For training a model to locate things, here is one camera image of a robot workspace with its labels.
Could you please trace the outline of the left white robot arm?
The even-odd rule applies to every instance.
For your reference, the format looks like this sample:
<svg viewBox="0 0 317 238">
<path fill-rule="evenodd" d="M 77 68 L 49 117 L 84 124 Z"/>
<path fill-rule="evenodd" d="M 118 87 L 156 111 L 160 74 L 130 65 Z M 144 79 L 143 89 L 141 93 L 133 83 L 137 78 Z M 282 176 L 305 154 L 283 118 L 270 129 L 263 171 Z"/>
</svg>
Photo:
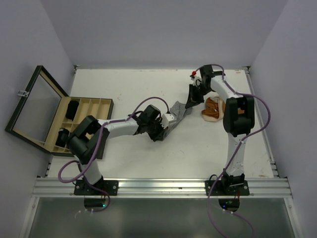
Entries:
<svg viewBox="0 0 317 238">
<path fill-rule="evenodd" d="M 58 172 L 62 183 L 71 183 L 83 177 L 87 182 L 85 188 L 96 195 L 102 191 L 103 178 L 97 163 L 99 147 L 108 139 L 147 133 L 151 140 L 162 141 L 164 133 L 175 122 L 175 116 L 167 112 L 162 114 L 159 109 L 149 105 L 143 111 L 136 112 L 126 119 L 112 119 L 103 122 L 93 116 L 87 116 L 77 128 L 70 133 L 65 141 L 70 152 L 77 158 L 65 164 Z M 79 175 L 71 179 L 62 179 L 61 173 L 66 166 L 77 163 Z"/>
</svg>

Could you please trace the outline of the grey striped underwear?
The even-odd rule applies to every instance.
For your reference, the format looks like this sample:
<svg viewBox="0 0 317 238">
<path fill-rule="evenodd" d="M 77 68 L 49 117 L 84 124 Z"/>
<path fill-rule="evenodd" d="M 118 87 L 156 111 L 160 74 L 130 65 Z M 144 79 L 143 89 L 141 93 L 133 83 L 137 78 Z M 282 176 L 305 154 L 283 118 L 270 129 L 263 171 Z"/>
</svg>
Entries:
<svg viewBox="0 0 317 238">
<path fill-rule="evenodd" d="M 172 125 L 169 125 L 163 134 L 163 139 L 165 139 L 178 125 L 179 123 L 188 115 L 192 113 L 193 108 L 185 108 L 185 104 L 176 101 L 174 105 L 170 108 L 171 114 L 176 119 Z"/>
</svg>

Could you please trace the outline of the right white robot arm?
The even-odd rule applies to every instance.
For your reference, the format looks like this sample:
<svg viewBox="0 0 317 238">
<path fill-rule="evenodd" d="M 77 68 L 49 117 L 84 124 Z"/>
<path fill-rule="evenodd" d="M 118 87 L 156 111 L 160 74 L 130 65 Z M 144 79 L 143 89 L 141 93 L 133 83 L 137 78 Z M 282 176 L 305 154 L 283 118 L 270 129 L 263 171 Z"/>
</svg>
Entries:
<svg viewBox="0 0 317 238">
<path fill-rule="evenodd" d="M 228 134 L 228 158 L 223 172 L 215 181 L 210 181 L 209 186 L 233 194 L 245 182 L 245 143 L 255 126 L 254 98 L 236 92 L 226 81 L 224 70 L 214 71 L 212 64 L 201 66 L 190 77 L 193 83 L 189 85 L 186 109 L 201 104 L 211 91 L 225 102 L 222 123 Z"/>
</svg>

